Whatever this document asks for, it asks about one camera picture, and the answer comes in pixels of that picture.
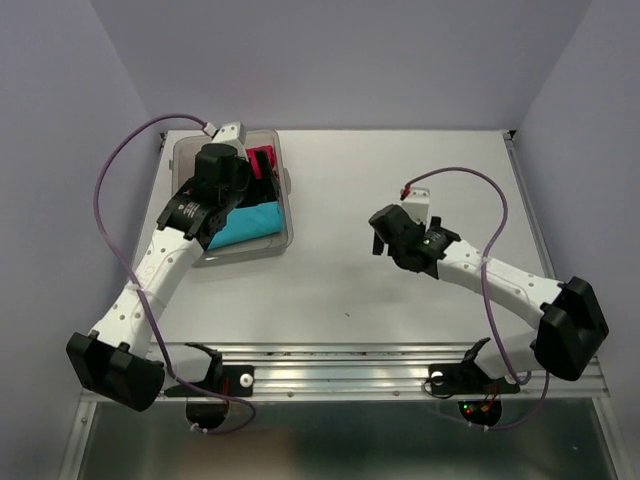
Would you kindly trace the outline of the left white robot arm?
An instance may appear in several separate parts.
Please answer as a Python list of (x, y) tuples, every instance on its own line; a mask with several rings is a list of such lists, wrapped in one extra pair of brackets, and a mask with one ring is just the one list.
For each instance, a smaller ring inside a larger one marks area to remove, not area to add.
[(147, 359), (159, 341), (158, 320), (192, 265), (209, 250), (235, 211), (279, 200), (271, 147), (210, 141), (195, 156), (194, 173), (161, 211), (151, 242), (110, 310), (87, 335), (75, 333), (66, 353), (81, 385), (135, 411), (157, 398), (168, 360)]

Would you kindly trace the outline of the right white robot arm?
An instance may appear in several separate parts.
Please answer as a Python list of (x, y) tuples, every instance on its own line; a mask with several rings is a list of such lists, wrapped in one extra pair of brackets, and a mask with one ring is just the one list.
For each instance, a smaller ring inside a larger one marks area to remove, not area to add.
[(369, 220), (373, 252), (388, 254), (403, 270), (477, 293), (485, 306), (497, 304), (529, 327), (506, 339), (477, 341), (453, 379), (472, 390), (542, 370), (562, 380), (578, 380), (609, 334), (593, 287), (579, 277), (560, 282), (482, 256), (440, 222), (434, 217), (429, 225), (417, 223), (401, 206), (388, 205)]

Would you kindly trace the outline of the turquoise t shirt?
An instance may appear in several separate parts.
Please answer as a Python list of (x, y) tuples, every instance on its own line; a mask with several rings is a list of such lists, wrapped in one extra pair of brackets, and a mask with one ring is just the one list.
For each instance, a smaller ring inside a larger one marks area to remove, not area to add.
[(208, 250), (280, 233), (283, 215), (277, 201), (234, 209), (226, 225), (214, 235)]

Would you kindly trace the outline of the clear plastic bin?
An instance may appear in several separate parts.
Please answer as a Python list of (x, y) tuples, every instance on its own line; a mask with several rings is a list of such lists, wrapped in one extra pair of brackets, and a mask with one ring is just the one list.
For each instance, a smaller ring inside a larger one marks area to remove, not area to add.
[[(171, 192), (176, 193), (194, 174), (195, 156), (208, 142), (205, 134), (197, 130), (171, 130), (167, 133), (161, 158), (171, 170)], [(294, 231), (289, 205), (291, 180), (280, 149), (279, 137), (274, 130), (252, 130), (246, 134), (245, 147), (256, 177), (259, 167), (269, 164), (280, 184), (280, 204), (283, 225), (280, 233), (266, 237), (207, 250), (198, 260), (198, 267), (237, 263), (281, 255), (291, 244)]]

